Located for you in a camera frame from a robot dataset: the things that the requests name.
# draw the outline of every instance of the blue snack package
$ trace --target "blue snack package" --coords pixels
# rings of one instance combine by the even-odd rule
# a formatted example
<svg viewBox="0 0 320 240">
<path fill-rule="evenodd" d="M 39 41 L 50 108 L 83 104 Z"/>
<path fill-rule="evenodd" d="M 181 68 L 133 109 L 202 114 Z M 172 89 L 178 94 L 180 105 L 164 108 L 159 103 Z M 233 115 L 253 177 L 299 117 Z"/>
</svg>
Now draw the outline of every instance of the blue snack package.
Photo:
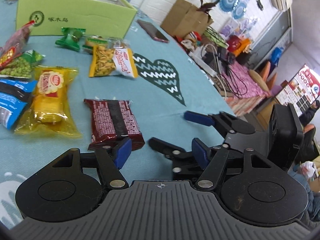
<svg viewBox="0 0 320 240">
<path fill-rule="evenodd" d="M 0 123 L 11 129 L 23 114 L 37 81 L 21 82 L 0 79 Z"/>
</svg>

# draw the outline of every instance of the pink tablecloth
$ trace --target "pink tablecloth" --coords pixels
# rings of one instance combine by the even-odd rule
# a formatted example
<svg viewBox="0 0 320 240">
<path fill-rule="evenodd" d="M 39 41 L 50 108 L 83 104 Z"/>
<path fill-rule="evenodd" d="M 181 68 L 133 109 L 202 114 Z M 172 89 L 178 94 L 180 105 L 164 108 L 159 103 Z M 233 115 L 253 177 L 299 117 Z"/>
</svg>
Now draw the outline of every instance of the pink tablecloth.
<svg viewBox="0 0 320 240">
<path fill-rule="evenodd" d="M 226 101 L 236 116 L 242 116 L 251 112 L 268 93 L 263 91 L 259 85 L 252 80 L 246 67 L 235 62 L 230 68 L 234 75 L 233 82 L 236 83 L 237 86 L 232 84 L 230 77 L 225 74 L 223 74 L 223 76 L 229 82 L 231 88 L 234 91 L 238 91 L 240 95 L 238 97 L 235 95 L 229 97 Z"/>
</svg>

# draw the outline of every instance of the green snack package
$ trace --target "green snack package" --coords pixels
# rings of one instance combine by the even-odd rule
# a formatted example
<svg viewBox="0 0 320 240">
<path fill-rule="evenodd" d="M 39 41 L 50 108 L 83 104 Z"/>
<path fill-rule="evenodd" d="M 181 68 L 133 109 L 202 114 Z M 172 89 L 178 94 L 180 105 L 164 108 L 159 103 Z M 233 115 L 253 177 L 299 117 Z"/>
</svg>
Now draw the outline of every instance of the green snack package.
<svg viewBox="0 0 320 240">
<path fill-rule="evenodd" d="M 67 49 L 79 51 L 79 40 L 85 33 L 85 29 L 61 28 L 63 37 L 56 40 L 55 44 Z"/>
<path fill-rule="evenodd" d="M 19 57 L 13 59 L 3 70 L 0 71 L 0 78 L 31 78 L 32 66 L 41 61 L 44 55 L 35 50 L 27 50 Z"/>
</svg>

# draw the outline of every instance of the smartphone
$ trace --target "smartphone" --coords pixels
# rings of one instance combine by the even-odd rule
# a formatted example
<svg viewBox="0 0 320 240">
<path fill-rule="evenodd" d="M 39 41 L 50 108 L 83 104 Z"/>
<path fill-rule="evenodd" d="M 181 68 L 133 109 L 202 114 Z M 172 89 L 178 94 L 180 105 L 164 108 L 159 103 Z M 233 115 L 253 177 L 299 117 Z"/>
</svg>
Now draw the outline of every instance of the smartphone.
<svg viewBox="0 0 320 240">
<path fill-rule="evenodd" d="M 168 43 L 169 40 L 150 22 L 137 20 L 137 23 L 149 34 L 149 36 L 160 42 Z"/>
</svg>

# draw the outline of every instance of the dark green heart pattern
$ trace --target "dark green heart pattern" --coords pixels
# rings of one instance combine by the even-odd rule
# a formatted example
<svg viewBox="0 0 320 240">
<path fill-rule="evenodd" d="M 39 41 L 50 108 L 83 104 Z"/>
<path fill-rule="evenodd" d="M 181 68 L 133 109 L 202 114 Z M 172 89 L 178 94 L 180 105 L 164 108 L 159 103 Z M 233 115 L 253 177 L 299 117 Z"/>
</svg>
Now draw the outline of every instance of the dark green heart pattern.
<svg viewBox="0 0 320 240">
<path fill-rule="evenodd" d="M 156 59 L 152 63 L 139 54 L 134 54 L 133 59 L 137 66 L 139 76 L 166 91 L 185 106 L 183 96 L 180 92 L 179 74 L 170 62 L 163 59 Z"/>
</svg>

